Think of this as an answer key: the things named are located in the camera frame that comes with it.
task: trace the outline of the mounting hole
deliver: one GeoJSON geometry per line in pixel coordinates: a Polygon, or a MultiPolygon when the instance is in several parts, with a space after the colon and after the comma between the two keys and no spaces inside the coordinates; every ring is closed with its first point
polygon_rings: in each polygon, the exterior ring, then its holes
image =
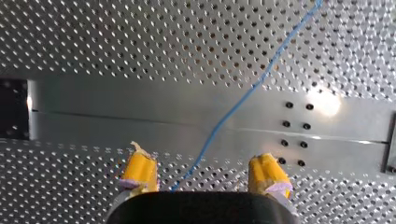
{"type": "Polygon", "coordinates": [[[279,162],[279,164],[286,164],[286,160],[283,157],[279,157],[277,162],[279,162]]]}
{"type": "Polygon", "coordinates": [[[280,141],[280,144],[281,144],[282,146],[284,146],[284,147],[287,147],[287,146],[289,145],[288,141],[286,141],[285,139],[282,139],[282,140],[280,141]]]}
{"type": "Polygon", "coordinates": [[[311,125],[309,123],[305,123],[303,124],[303,128],[306,130],[310,130],[311,129],[311,125]]]}
{"type": "Polygon", "coordinates": [[[305,166],[305,162],[302,161],[302,160],[298,160],[298,161],[297,161],[297,164],[298,164],[299,166],[305,166]]]}
{"type": "Polygon", "coordinates": [[[314,109],[314,106],[311,105],[311,104],[307,104],[305,108],[306,108],[307,110],[313,110],[313,109],[314,109]]]}
{"type": "Polygon", "coordinates": [[[289,109],[292,109],[292,108],[293,108],[293,103],[292,103],[292,102],[287,102],[287,103],[285,104],[285,106],[286,106],[287,108],[289,108],[289,109]]]}
{"type": "Polygon", "coordinates": [[[300,143],[300,147],[306,148],[308,147],[308,144],[305,141],[303,141],[300,143]]]}
{"type": "Polygon", "coordinates": [[[290,127],[290,122],[288,122],[287,120],[283,120],[282,125],[286,128],[290,127]]]}

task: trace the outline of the blue cable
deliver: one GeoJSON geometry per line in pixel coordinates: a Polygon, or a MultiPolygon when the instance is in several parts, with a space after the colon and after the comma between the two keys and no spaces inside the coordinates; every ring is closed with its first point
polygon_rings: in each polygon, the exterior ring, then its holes
{"type": "MultiPolygon", "coordinates": [[[[201,161],[202,157],[206,153],[207,149],[209,148],[210,144],[212,143],[213,139],[215,138],[216,134],[218,133],[219,129],[222,127],[222,125],[236,112],[236,110],[246,101],[246,99],[264,82],[265,78],[267,77],[267,74],[271,71],[272,67],[274,66],[274,63],[279,59],[280,54],[283,52],[285,47],[289,44],[291,39],[297,34],[297,32],[304,26],[304,24],[311,19],[314,14],[319,10],[319,8],[322,6],[323,0],[316,0],[315,5],[303,16],[301,21],[293,28],[291,33],[286,37],[286,39],[283,41],[282,45],[276,50],[276,53],[274,57],[271,59],[270,63],[268,64],[267,68],[265,71],[262,73],[261,77],[259,80],[257,80],[252,87],[245,93],[244,96],[236,103],[236,105],[231,108],[230,111],[219,121],[219,123],[215,126],[213,129],[212,133],[209,135],[209,137],[206,139],[206,142],[199,153],[197,159],[195,160],[194,164],[190,168],[190,170],[184,174],[181,177],[181,180],[187,179],[193,172],[194,168],[199,164],[201,161]]],[[[180,185],[180,181],[177,181],[176,184],[171,188],[171,191],[174,192],[175,190],[178,189],[178,186],[180,185]]]]}

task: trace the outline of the metal wall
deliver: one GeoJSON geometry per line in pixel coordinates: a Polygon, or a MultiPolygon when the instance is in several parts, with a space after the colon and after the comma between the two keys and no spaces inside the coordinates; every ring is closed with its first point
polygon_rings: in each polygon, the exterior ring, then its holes
{"type": "MultiPolygon", "coordinates": [[[[312,6],[0,2],[0,77],[29,79],[34,140],[0,143],[0,217],[102,221],[132,140],[158,156],[168,189],[312,6]]],[[[248,159],[271,152],[287,162],[304,223],[394,222],[395,180],[380,172],[394,128],[394,11],[392,0],[325,2],[181,189],[246,190],[248,159]]]]}

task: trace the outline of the black bracket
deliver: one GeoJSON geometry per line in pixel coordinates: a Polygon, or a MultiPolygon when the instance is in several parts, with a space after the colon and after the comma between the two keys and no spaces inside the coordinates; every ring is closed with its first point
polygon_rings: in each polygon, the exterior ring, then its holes
{"type": "Polygon", "coordinates": [[[0,78],[0,137],[29,140],[27,81],[0,78]]]}

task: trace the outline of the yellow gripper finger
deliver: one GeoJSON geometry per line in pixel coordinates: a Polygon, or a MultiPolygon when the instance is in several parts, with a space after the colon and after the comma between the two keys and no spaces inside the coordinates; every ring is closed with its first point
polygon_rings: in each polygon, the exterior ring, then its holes
{"type": "Polygon", "coordinates": [[[250,160],[248,191],[260,194],[279,192],[289,198],[292,185],[276,159],[266,153],[250,160]]]}
{"type": "Polygon", "coordinates": [[[136,142],[136,151],[131,155],[120,184],[127,189],[139,189],[141,192],[158,191],[157,161],[136,142]]]}

